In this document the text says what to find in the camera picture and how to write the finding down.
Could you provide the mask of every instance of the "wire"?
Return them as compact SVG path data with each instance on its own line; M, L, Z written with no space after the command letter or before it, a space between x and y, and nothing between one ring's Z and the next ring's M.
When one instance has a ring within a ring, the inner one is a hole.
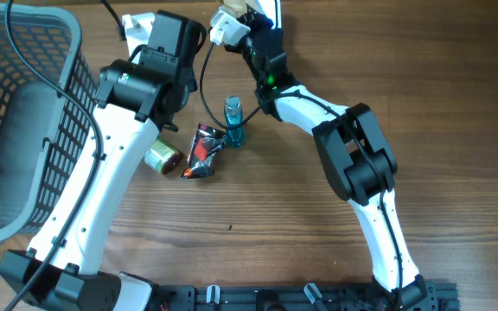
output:
M106 1L106 0L100 0L103 5L107 8L109 13L111 13L112 18L117 22L118 25L118 35L120 35L120 40L125 41L126 40L126 31L125 31L125 26L122 24L120 21L120 18L118 18L117 12L115 12L112 9L112 6Z
M147 48L147 44L140 44L131 52L130 58L128 58L128 62L133 62L136 56L141 52L144 48Z
M203 106L205 107L205 110L207 111L208 115L213 119L213 121L218 126L220 126L224 130L236 130L236 129L242 127L243 125L245 125L247 123L247 121L249 121L254 115L256 115L257 112L260 111L261 107L260 106L257 107L257 109L255 109L253 112L251 112L251 114L245 120L243 120L240 124L236 124L234 126L226 126L226 125L222 124L219 120L217 120L216 117L214 117L213 113L208 108L207 101L205 100L205 95L203 95L203 77L205 76L205 69L207 68L208 59L209 59L211 53L213 52L213 47L214 47L214 43L211 42L210 46L208 47L207 56L205 57L205 61L203 62L203 68L201 69L201 76L199 77L199 94L201 95L201 102L203 102Z
M70 95L68 95L67 92L65 92L63 89L61 89L58 85L55 83L51 82L49 79L44 77L41 73L39 73L37 70L35 70L32 65L24 58L22 55L21 51L19 50L18 46L16 45L15 38L12 34L11 30L11 24L10 24L10 12L11 12L11 7L13 5L14 0L8 0L7 5L5 6L5 28L7 30L7 36L9 37L10 45L13 47L15 50L16 54L20 58L20 60L26 65L26 67L35 75L37 76L41 81L46 83L49 87L54 89L57 93L59 93L61 96L66 98L68 101L70 101L71 104L75 105L76 108L86 117L88 123L92 126L93 130L93 135L95 139L95 154L93 156L93 165L92 168L90 169L89 175L87 176L86 184L82 188L82 191L80 192L80 195L78 199L76 200L76 203L74 204L73 210L70 212L68 215L67 220L65 221L65 224L61 228L61 231L59 232L59 235L57 238L52 242L53 246L51 247L51 250L49 251L48 255L45 257L43 262L41 263L40 267L35 271L34 275L30 277L28 282L24 285L24 287L21 289L21 291L16 294L15 298L9 303L7 308L5 309L6 311L12 310L16 304L30 291L36 280L40 277L42 272L49 266L49 263L53 259L54 255L57 253L59 250L59 247L61 247L62 241L64 237L67 235L68 229L70 228L70 225L73 223L74 218L78 211L80 210L80 207L82 206L82 203L84 202L84 199L87 195L87 192L89 191L93 180L95 179L95 175L97 174L98 168L99 168L99 163L100 159L102 156L103 152L103 136L101 135L101 129L99 128L97 121L93 117L93 115L82 105L80 104L76 99L72 98Z
M302 98L302 99L307 99L313 104L319 105L322 109L324 109L327 113L334 115L334 117L341 117L339 113L335 112L333 109L331 109L329 106L321 103L319 100L312 98L311 96L303 95L300 93L300 91L294 91L294 92L289 92L289 93L283 93L277 95L275 98L270 98L268 99L265 104L269 104L271 101L274 101L279 98Z

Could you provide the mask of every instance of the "blue liquid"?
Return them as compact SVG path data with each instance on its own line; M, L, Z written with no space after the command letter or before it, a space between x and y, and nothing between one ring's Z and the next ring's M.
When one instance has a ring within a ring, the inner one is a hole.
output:
M228 127L238 125L243 121L243 110L241 109L241 101L235 96L226 99L224 105L224 117ZM243 126L235 130L227 132L227 143L231 147L238 148L243 144Z

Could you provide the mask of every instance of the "wooden table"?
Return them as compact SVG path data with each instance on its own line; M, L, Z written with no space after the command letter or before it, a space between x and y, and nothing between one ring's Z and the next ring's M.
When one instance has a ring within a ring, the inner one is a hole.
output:
M126 57L102 6L66 8L82 24L94 74ZM115 9L171 10L208 25L216 6ZM290 70L314 94L367 103L379 119L399 163L399 219L422 274L458 283L463 310L498 310L498 2L296 1L283 11ZM215 49L205 81L219 117L232 94L246 111L256 106L236 54ZM175 115L181 130L163 137L188 152L199 122L212 125L193 94ZM102 270L198 286L369 282L361 227L329 188L312 137L263 114L246 133L243 148L220 153L213 178L180 180L184 163L168 177L140 165ZM0 258L28 241L0 245ZM0 278L0 309L12 295Z

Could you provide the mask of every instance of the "basket mesh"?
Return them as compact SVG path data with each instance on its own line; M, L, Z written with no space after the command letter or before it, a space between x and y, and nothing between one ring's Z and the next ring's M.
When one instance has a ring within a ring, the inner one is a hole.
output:
M62 82L61 72L69 57L69 48L73 39L70 28L63 21L56 21L54 17L44 24L35 24L27 16L15 18L13 14L12 21L16 43L24 57L35 69L54 83L59 83L60 79ZM64 80L69 83L67 86L61 84L61 87L64 87L71 96L77 98L89 111L92 111L96 84L80 51L73 62L70 79ZM22 64L10 46L2 12L0 15L0 128L2 124L12 122L6 118L5 112L9 109L9 104L13 102L17 90L29 83L39 83L39 80ZM57 105L57 103L48 103L48 105ZM75 106L66 102L58 129L53 134L54 136L49 136L52 148L46 161L47 166L43 169L44 174L35 210L22 232L36 232L48 218L80 156L88 129L86 117L82 116ZM20 186L17 185L16 190L5 189L6 200L26 202L29 191L25 192L24 187ZM9 205L0 204L0 228L10 223L23 208L16 210L9 208Z

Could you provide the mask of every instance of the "plastic basket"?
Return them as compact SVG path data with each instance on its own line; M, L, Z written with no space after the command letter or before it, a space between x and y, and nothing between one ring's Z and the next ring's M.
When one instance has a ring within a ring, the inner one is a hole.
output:
M10 46L0 4L0 241L35 233L53 211L89 125L78 109L42 84ZM94 78L80 52L74 16L14 5L17 44L37 70L93 111Z

